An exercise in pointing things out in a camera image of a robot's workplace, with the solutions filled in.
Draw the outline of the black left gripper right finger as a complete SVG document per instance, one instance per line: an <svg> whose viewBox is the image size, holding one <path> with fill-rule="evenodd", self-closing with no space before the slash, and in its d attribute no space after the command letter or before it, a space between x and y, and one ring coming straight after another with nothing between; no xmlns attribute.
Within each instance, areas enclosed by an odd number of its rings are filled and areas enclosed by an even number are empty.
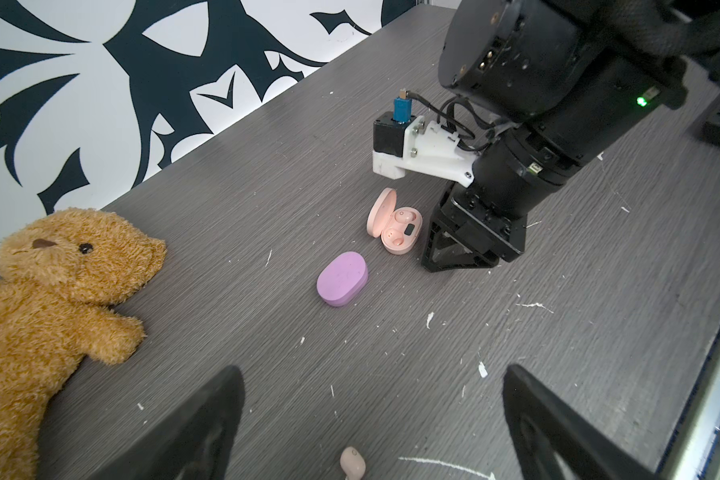
<svg viewBox="0 0 720 480"><path fill-rule="evenodd" d="M505 421L525 479L657 479L519 364L507 366Z"/></svg>

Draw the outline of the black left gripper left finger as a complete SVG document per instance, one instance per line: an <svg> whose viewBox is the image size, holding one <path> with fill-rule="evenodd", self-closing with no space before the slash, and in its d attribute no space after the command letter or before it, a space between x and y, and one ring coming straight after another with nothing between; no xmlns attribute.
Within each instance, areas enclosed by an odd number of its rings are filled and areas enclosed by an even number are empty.
<svg viewBox="0 0 720 480"><path fill-rule="evenodd" d="M241 370L229 365L93 479L222 479L245 402Z"/></svg>

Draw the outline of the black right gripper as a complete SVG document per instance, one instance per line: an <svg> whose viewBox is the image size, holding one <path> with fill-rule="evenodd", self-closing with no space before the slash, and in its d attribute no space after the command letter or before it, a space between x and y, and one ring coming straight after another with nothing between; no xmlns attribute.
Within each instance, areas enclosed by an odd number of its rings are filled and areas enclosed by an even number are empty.
<svg viewBox="0 0 720 480"><path fill-rule="evenodd" d="M528 214L582 169L528 128L508 131L449 186L434 211L421 265L429 272L490 269L525 251Z"/></svg>

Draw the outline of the pink earbud charging case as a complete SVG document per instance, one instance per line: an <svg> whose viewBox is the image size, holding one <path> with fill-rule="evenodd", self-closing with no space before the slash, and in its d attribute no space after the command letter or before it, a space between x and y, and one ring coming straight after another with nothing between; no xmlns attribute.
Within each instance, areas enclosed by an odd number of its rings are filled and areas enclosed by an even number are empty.
<svg viewBox="0 0 720 480"><path fill-rule="evenodd" d="M366 222L367 233L373 238L379 238L384 248L393 255L404 255L415 246L422 231L422 215L413 223L401 224L394 218L397 206L397 192L393 188L385 188L376 199Z"/></svg>

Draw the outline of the purple earbud charging case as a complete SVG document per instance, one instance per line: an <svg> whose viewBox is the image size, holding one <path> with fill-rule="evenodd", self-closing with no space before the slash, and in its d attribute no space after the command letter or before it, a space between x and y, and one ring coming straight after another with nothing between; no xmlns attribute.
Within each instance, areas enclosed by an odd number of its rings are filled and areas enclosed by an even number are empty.
<svg viewBox="0 0 720 480"><path fill-rule="evenodd" d="M369 271L364 257L354 251L333 259L319 274L316 290L329 306L347 305L366 285Z"/></svg>

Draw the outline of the pink earbud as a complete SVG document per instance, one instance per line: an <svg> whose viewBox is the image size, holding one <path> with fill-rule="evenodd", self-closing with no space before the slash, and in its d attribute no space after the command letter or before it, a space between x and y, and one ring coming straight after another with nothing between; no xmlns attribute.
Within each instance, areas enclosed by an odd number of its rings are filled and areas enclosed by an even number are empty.
<svg viewBox="0 0 720 480"><path fill-rule="evenodd" d="M346 447L340 455L339 463L346 480L363 479L367 466L364 458L356 448Z"/></svg>
<svg viewBox="0 0 720 480"><path fill-rule="evenodd" d="M415 209L401 208L395 211L394 218L401 224L413 223L418 218L418 213Z"/></svg>

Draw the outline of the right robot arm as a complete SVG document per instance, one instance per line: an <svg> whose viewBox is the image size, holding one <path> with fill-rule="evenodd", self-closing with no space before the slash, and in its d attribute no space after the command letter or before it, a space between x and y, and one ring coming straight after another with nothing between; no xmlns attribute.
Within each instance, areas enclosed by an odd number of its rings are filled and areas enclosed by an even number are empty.
<svg viewBox="0 0 720 480"><path fill-rule="evenodd" d="M492 268L525 249L528 213L659 106L680 108L689 61L720 84L720 1L464 1L450 24L437 110L484 108L466 186L439 201L431 272Z"/></svg>

